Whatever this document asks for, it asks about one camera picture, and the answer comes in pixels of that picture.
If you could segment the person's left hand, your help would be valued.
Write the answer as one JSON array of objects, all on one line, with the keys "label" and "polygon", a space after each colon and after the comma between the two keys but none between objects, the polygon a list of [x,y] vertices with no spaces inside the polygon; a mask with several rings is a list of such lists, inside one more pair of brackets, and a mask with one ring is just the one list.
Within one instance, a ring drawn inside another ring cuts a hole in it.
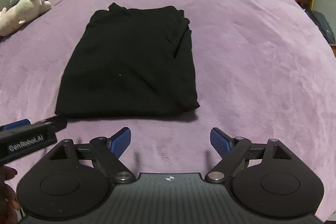
[{"label": "person's left hand", "polygon": [[17,175],[17,170],[9,166],[1,166],[1,223],[18,223],[17,211],[21,210],[21,204],[17,194],[6,181]]}]

